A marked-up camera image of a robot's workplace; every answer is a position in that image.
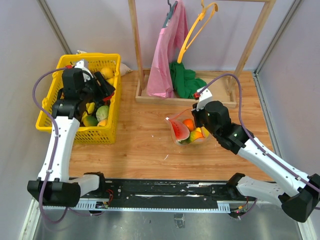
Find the green orange mango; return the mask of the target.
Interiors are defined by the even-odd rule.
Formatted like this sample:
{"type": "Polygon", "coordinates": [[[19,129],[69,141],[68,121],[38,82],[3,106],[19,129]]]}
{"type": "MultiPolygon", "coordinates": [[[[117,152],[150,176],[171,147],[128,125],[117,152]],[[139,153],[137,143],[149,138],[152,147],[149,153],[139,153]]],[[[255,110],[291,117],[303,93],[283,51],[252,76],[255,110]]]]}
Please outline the green orange mango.
{"type": "Polygon", "coordinates": [[[191,144],[194,141],[198,140],[198,139],[203,139],[204,136],[201,132],[197,131],[197,130],[193,130],[190,132],[189,137],[185,140],[182,141],[178,141],[179,144],[191,144]]]}

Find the yellow apple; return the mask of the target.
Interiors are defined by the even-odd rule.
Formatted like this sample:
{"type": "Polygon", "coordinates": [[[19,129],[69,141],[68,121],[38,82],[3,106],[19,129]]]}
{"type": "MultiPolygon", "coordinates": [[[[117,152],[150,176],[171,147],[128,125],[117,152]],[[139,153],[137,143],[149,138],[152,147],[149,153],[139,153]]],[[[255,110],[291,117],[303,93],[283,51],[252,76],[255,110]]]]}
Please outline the yellow apple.
{"type": "Polygon", "coordinates": [[[210,135],[209,131],[204,126],[197,127],[195,130],[200,132],[204,138],[207,138],[210,135]]]}

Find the red bell pepper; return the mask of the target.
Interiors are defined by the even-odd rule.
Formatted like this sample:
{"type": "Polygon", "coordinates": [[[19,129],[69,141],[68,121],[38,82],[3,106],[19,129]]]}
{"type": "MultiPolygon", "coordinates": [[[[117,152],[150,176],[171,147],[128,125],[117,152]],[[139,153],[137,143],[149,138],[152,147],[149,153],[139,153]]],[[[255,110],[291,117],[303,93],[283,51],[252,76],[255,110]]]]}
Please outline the red bell pepper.
{"type": "Polygon", "coordinates": [[[107,101],[110,101],[111,98],[115,95],[115,91],[113,91],[110,95],[106,96],[103,101],[104,102],[107,102],[107,101]]]}

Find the clear zip top bag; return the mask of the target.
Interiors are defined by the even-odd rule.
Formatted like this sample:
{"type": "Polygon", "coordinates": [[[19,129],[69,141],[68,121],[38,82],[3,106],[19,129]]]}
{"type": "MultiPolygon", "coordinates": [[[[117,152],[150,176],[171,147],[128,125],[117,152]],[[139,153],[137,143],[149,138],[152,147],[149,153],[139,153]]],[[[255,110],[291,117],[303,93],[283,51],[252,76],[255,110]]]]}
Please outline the clear zip top bag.
{"type": "Polygon", "coordinates": [[[196,127],[192,110],[187,108],[165,118],[165,122],[170,127],[171,138],[178,146],[199,145],[212,138],[203,126],[196,127]]]}

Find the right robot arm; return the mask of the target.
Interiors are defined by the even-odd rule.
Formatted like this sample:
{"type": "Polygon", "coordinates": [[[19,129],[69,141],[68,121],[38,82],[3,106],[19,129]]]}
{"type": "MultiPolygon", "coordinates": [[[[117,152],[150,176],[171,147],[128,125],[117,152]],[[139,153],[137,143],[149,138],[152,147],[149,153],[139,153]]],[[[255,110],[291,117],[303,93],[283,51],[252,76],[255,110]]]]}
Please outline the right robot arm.
{"type": "Polygon", "coordinates": [[[290,165],[264,146],[252,132],[231,121],[220,101],[195,103],[191,113],[197,127],[204,127],[220,146],[260,168],[273,183],[235,173],[228,181],[227,196],[253,197],[280,207],[293,220],[304,223],[320,202],[320,176],[290,165]]]}

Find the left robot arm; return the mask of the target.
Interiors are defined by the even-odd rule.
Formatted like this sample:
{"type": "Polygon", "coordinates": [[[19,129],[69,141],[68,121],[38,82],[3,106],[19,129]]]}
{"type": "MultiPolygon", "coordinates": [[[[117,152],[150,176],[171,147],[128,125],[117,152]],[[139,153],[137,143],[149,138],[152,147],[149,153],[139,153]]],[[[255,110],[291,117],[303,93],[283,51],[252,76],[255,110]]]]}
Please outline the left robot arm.
{"type": "Polygon", "coordinates": [[[48,112],[36,105],[52,123],[50,142],[43,166],[36,180],[30,180],[27,191],[40,206],[76,207],[80,198],[92,194],[101,198],[107,193],[101,172],[87,172],[70,179],[69,164],[76,133],[88,103],[102,104],[114,94],[101,73],[79,67],[60,69],[63,87],[48,112]]]}

